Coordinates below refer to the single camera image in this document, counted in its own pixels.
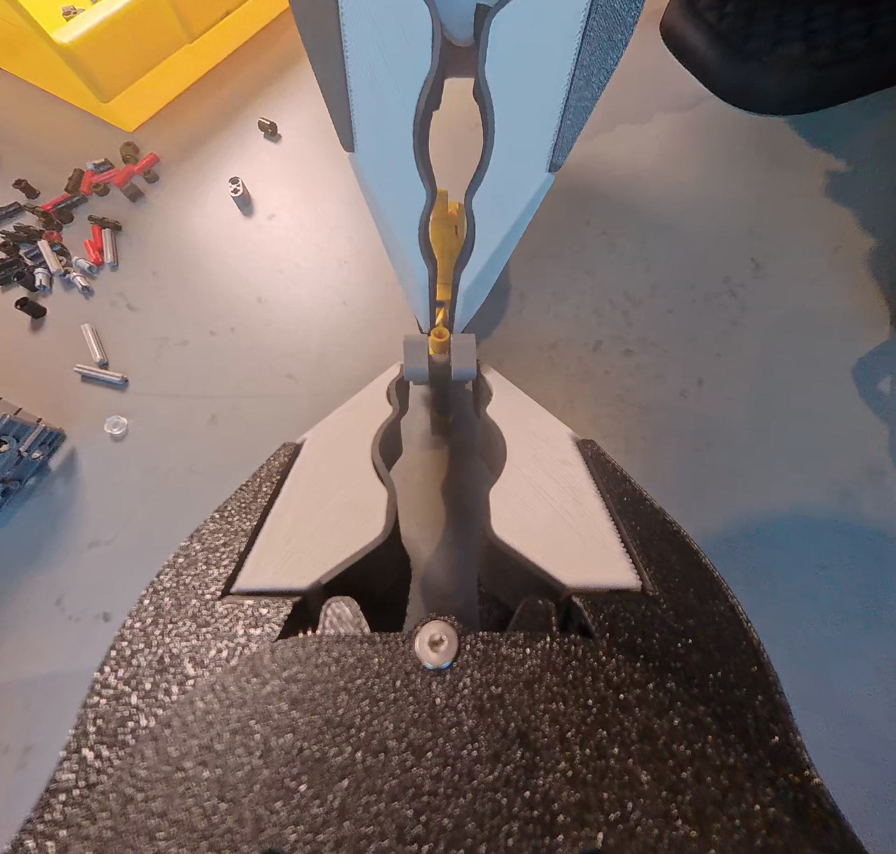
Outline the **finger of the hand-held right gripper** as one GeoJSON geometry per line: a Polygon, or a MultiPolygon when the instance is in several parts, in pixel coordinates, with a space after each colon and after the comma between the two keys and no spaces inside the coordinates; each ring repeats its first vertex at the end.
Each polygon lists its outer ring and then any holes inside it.
{"type": "Polygon", "coordinates": [[[487,298],[554,181],[549,166],[591,0],[501,0],[476,82],[484,150],[467,192],[473,241],[456,281],[455,331],[487,298]]]}
{"type": "Polygon", "coordinates": [[[427,201],[415,120],[433,64],[427,0],[338,0],[349,90],[353,171],[420,324],[431,325],[429,270],[420,246],[427,201]]]}

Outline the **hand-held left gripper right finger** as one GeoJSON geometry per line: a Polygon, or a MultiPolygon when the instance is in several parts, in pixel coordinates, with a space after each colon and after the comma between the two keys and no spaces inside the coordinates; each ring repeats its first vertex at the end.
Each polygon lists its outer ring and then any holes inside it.
{"type": "Polygon", "coordinates": [[[565,593],[642,591],[577,435],[493,367],[481,363],[476,380],[483,421],[498,434],[489,491],[497,546],[565,593]]]}

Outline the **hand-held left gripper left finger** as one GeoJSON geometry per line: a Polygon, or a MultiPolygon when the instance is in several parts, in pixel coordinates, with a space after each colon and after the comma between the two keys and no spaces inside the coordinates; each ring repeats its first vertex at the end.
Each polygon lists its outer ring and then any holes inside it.
{"type": "Polygon", "coordinates": [[[395,363],[299,440],[230,592],[303,593],[386,540],[397,517],[391,471],[407,410],[408,382],[395,363]]]}

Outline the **yellow toy brick cylinder assembly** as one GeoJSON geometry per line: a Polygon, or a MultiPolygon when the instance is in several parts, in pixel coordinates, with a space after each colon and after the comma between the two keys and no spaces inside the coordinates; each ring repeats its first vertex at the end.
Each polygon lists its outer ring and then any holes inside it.
{"type": "Polygon", "coordinates": [[[447,330],[453,297],[454,268],[466,236],[466,213],[462,203],[451,201],[446,189],[439,188],[430,220],[430,241],[436,260],[435,324],[430,332],[432,353],[447,351],[447,330]]]}

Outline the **grey yellow toy brick assembly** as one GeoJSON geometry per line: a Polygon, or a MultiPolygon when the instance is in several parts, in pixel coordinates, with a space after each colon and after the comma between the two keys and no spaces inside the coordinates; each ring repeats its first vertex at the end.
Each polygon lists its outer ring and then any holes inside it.
{"type": "Polygon", "coordinates": [[[476,336],[437,325],[428,334],[406,335],[402,345],[404,379],[428,387],[431,431],[446,434],[454,400],[477,376],[476,336]]]}

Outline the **yellow plastic parts bin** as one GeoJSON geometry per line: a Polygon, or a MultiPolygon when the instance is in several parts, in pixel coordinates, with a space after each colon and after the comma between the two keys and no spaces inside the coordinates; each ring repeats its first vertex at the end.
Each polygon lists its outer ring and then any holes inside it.
{"type": "Polygon", "coordinates": [[[169,104],[287,0],[102,0],[48,28],[1,0],[4,70],[126,131],[169,104]]]}

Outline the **grey desk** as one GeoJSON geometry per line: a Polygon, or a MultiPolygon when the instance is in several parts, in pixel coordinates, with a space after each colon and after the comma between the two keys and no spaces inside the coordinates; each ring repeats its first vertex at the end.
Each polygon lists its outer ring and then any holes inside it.
{"type": "MultiPolygon", "coordinates": [[[[667,53],[667,2],[647,1],[475,333],[711,558],[844,814],[892,852],[894,93],[731,109],[667,53]]],[[[67,433],[2,516],[2,842],[164,561],[415,326],[290,14],[133,139],[161,181],[123,210],[119,270],[91,298],[57,287],[36,329],[2,294],[2,395],[67,433]],[[73,371],[95,366],[85,322],[128,386],[73,371]]]]}

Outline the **tracked toy brick vehicle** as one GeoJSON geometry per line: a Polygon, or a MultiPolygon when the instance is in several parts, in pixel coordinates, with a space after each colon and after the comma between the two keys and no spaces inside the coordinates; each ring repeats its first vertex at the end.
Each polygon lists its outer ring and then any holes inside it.
{"type": "Polygon", "coordinates": [[[66,434],[1,398],[1,511],[12,510],[49,472],[66,434]]]}

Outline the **pile of black red pins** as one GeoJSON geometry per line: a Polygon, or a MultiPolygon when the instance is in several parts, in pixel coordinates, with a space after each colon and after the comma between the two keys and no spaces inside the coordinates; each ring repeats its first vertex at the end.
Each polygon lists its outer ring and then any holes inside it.
{"type": "Polygon", "coordinates": [[[100,271],[118,268],[123,210],[160,181],[161,157],[134,141],[118,156],[77,165],[40,190],[25,176],[2,178],[1,285],[42,297],[55,287],[90,296],[100,271]]]}

